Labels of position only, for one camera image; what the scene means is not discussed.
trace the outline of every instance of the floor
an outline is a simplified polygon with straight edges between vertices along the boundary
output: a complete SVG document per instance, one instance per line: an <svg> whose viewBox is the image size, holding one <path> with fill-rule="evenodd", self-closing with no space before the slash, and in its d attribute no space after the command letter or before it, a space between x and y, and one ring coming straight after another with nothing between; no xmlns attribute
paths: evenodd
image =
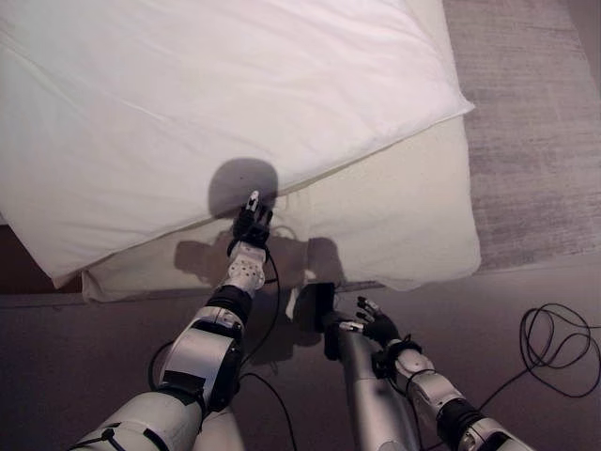
<svg viewBox="0 0 601 451"><path fill-rule="evenodd" d="M51 278L41 270L8 225L0 224L0 249L0 295L82 292L79 276L61 289L55 289Z"/></svg>
<svg viewBox="0 0 601 451"><path fill-rule="evenodd" d="M599 83L600 0L569 0ZM358 293L342 293L351 308ZM475 404L522 364L522 313L565 303L601 323L601 256L566 257L518 271L491 272L407 293L362 291L413 333L439 371ZM146 365L161 343L183 327L202 299L181 296L136 303L83 305L76 294L0 296L0 449L60 450L114 409L146 390ZM256 340L273 299L258 299L249 323ZM594 336L601 338L597 331ZM253 370L285 400L300 450L352 449L342 371L322 355L320 337L284 315ZM587 357L564 373L546 374L578 391L594 380ZM233 404L248 449L291 449L281 411L269 391L246 380ZM569 399L526 376L486 413L535 449L601 449L601 392ZM434 441L425 431L425 441Z"/></svg>

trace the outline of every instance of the white blanket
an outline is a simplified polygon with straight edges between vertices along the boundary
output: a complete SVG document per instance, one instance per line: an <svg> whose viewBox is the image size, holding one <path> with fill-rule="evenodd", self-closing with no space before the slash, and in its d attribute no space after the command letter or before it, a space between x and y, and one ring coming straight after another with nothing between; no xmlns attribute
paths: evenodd
<svg viewBox="0 0 601 451"><path fill-rule="evenodd" d="M442 3L408 3L456 76ZM480 255L462 118L280 196L274 225L279 238L271 244L285 287L312 279L377 280L409 289L472 273ZM219 220L119 253L84 272L85 295L109 301L214 286L226 264L223 232L230 226Z"/></svg>
<svg viewBox="0 0 601 451"><path fill-rule="evenodd" d="M288 189L470 108L403 0L0 6L0 210L54 278L237 205L227 162Z"/></svg>

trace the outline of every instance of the wire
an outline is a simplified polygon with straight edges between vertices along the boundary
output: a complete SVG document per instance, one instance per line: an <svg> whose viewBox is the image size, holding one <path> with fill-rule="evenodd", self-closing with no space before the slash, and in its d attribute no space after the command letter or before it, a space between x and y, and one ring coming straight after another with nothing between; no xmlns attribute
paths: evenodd
<svg viewBox="0 0 601 451"><path fill-rule="evenodd" d="M568 314L572 315L576 319L571 320L570 318L567 318L565 315L560 313L560 311L563 311L562 313L567 312ZM542 350L537 351L537 350L535 350L534 345L532 343L532 341L533 341L532 334L533 334L535 325L537 324L537 320L539 320L540 318L546 318L548 320L549 334L548 334L547 340L546 340L545 345L543 346ZM582 330L583 332L572 332L572 333L568 334L563 340L561 340L557 346L553 346L554 342L557 341L557 340L555 340L555 335L556 335L555 321L557 319L564 322L565 324L574 326L574 327ZM601 326L589 325L586 322L586 320L580 315L580 313L578 313L576 310L574 310L566 305L563 305L561 303L546 303L538 308L531 308L531 309L527 310L524 313L524 315L522 315L522 318L519 322L519 352L520 352L520 356L522 359L522 363L524 364L525 367L523 370L521 370L519 373L515 374L515 376L508 379L499 388L497 388L480 405L478 410L481 411L498 394L500 394L503 390L505 390L507 387L509 387L515 381L518 381L519 379L521 379L526 374L531 374L535 379L537 379L538 381L543 383L545 386L547 386L551 390L553 390L565 397L582 398L582 397L586 397L587 395L592 393L599 386L599 383L601 382L601 350L599 349L598 342L591 335L591 332L593 329L601 329ZM583 339L582 347L581 347L580 351L577 353L577 355L573 356L571 358L568 358L568 359L564 358L564 363L557 364L556 362L560 359L560 357L562 357L562 354L566 354L566 351L563 351L564 347L567 346L568 343L570 343L576 339L580 339L580 340ZM596 357L596 361L597 361L596 376L595 376L592 384L586 390L583 390L581 392L568 393L568 392L562 390L561 388L558 388L556 385L553 385L547 379L543 378L540 374L536 374L534 372L534 370L537 368L549 368L549 369L554 369L554 370L562 370L562 369L569 368L569 367L575 365L577 362L579 362L583 358L585 358L588 354L591 353L591 351L593 352L593 355ZM397 392L399 395L401 395L403 397L407 397L407 393L405 391L401 390L395 381L393 381L392 379L389 379L389 383L395 392ZM420 444L420 450L421 451L432 451L433 449L438 448L439 446L444 444L444 442L440 442L440 443L433 444L432 446L429 446L427 448L424 448L423 440L422 440L422 432L420 431L420 425L419 425L417 413L415 411L415 407L413 406L413 403L411 403L409 399L408 399L408 401L409 401L409 405L411 406L411 408L413 410L413 417L415 419L418 441Z"/></svg>
<svg viewBox="0 0 601 451"><path fill-rule="evenodd" d="M251 360L251 357L253 357L261 349L261 347L265 344L265 342L270 337L271 332L273 331L273 328L275 327L275 322L278 319L278 315L280 314L280 302L281 302L281 297L282 297L282 288L280 287L280 274L278 273L278 268L275 265L275 261L273 260L273 257L271 256L270 250L267 249L267 248L266 248L266 250L267 250L267 259L271 263L271 267L273 268L273 272L275 272L275 283L277 285L277 302L276 302L276 305L275 305L275 311L273 312L273 318L271 319L271 324L270 324L268 330L265 332L265 334L263 335L263 337L259 340L259 342L254 347L254 349L251 350L246 355L246 357L244 357L244 359L242 360L242 365L241 366L244 366L249 360Z"/></svg>
<svg viewBox="0 0 601 451"><path fill-rule="evenodd" d="M253 377L256 378L257 380L263 382L267 388L270 389L270 391L275 395L275 397L277 397L278 402L280 403L280 406L282 406L282 410L284 411L284 415L285 415L285 421L288 424L288 432L290 434L290 441L292 442L292 449L294 449L294 451L298 451L299 448L297 447L297 441L294 438L294 429L292 428L292 420L290 419L290 414L288 413L288 409L286 408L284 401L282 400L282 398L280 397L280 395L278 394L278 392L275 391L275 388L273 388L273 386L267 382L265 379L263 379L261 376L259 376L256 373L244 373L242 376L240 376L239 381L242 381L244 378L247 377Z"/></svg>
<svg viewBox="0 0 601 451"><path fill-rule="evenodd" d="M150 359L150 362L148 362L148 368L146 369L146 376L147 376L148 386L150 387L150 390L154 391L157 389L157 384L154 382L154 365L157 363L157 358L159 357L159 354L161 354L161 352L165 348L168 348L171 345L173 345L174 341L175 340L169 340L168 342L163 343L160 348L158 348L157 350L154 351L154 354L152 354L152 358Z"/></svg>

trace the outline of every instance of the robot forearm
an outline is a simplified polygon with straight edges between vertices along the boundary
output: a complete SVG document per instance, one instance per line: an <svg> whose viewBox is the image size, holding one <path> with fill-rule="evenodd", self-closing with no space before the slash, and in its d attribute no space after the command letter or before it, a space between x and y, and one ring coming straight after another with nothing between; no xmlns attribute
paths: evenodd
<svg viewBox="0 0 601 451"><path fill-rule="evenodd" d="M254 192L234 226L225 281L171 347L157 390L134 397L69 450L189 451L203 419L229 404L253 296L265 283L271 216L257 207Z"/></svg>
<svg viewBox="0 0 601 451"><path fill-rule="evenodd" d="M342 322L344 330L359 332L376 340L383 350L372 356L374 373L390 378L428 425L454 451L532 451L503 426L472 407L441 374L410 335L401 339L396 327L379 307L359 298L359 318Z"/></svg>

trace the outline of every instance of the rug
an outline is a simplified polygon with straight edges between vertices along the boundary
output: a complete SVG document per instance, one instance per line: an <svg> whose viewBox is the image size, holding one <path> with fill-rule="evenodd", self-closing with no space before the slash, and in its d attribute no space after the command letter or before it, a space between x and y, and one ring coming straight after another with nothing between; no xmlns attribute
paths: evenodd
<svg viewBox="0 0 601 451"><path fill-rule="evenodd" d="M445 0L481 271L601 251L601 100L564 0Z"/></svg>

